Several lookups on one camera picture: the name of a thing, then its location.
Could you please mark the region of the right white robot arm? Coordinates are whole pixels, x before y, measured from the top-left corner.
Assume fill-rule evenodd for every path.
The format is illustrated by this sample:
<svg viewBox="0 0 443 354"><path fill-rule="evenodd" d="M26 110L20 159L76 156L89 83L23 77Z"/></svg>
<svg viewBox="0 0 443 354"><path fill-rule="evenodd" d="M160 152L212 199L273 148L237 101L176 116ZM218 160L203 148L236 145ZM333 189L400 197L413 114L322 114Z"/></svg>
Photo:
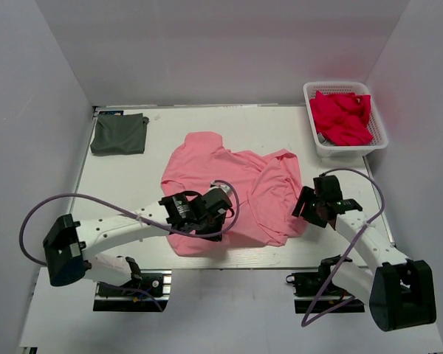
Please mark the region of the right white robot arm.
<svg viewBox="0 0 443 354"><path fill-rule="evenodd" d="M345 199L331 171L303 187L292 216L320 228L331 227L349 245L320 261L316 271L288 275L295 311L307 326L327 313L369 310L376 326L392 331L433 324L436 300L433 273L424 260L412 260L377 231L354 199Z"/></svg>

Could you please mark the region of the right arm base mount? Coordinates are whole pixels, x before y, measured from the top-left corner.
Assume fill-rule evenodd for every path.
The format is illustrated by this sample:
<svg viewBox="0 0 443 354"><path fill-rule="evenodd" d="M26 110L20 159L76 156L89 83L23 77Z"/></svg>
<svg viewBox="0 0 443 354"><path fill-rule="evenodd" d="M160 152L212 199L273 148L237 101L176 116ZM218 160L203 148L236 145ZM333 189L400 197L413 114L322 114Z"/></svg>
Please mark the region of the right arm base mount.
<svg viewBox="0 0 443 354"><path fill-rule="evenodd" d="M294 306L296 314L305 314L308 307L320 290L321 285L329 274L329 268L321 270L320 267L316 271L298 271L286 276L285 280L288 285L294 288ZM326 290L322 293L321 298L315 303L312 314L319 314L342 301L351 298L351 294L333 285L331 282ZM348 304L333 310L333 313L364 313L365 306L358 300L354 299Z"/></svg>

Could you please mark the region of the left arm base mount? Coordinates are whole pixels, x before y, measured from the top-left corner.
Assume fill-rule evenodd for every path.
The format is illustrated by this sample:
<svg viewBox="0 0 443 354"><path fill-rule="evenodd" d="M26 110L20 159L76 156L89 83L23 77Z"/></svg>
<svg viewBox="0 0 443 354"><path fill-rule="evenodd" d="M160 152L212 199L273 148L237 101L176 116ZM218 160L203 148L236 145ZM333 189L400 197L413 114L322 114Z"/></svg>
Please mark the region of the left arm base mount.
<svg viewBox="0 0 443 354"><path fill-rule="evenodd" d="M125 285L99 282L93 303L94 312L161 313L171 292L171 271L141 271L140 280Z"/></svg>

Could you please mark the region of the pink t-shirt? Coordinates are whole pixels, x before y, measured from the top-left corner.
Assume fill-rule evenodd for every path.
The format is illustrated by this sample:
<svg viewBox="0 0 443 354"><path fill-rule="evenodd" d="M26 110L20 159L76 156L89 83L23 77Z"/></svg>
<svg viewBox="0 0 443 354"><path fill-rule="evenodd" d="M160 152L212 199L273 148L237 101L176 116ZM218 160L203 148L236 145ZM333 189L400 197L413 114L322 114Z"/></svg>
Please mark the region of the pink t-shirt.
<svg viewBox="0 0 443 354"><path fill-rule="evenodd" d="M232 184L238 193L240 215L220 242L169 235L182 257L206 254L219 246L284 246L306 231L306 222L292 216L302 189L298 157L282 149L265 156L250 150L232 152L214 132L189 133L169 158L162 174L165 195L184 190L205 193L212 181Z"/></svg>

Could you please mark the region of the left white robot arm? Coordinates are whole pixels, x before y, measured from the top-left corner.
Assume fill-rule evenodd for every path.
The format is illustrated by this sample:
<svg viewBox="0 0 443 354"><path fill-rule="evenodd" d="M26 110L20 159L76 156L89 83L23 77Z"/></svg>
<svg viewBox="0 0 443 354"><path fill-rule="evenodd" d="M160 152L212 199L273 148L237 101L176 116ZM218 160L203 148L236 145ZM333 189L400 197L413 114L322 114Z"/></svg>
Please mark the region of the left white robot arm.
<svg viewBox="0 0 443 354"><path fill-rule="evenodd" d="M232 193L226 184L213 184L204 195L184 191L107 218L76 221L70 214L60 216L43 242L51 285L62 287L89 279L134 294L142 279L137 262L108 255L107 250L169 234L220 241L226 231L226 213L233 208Z"/></svg>

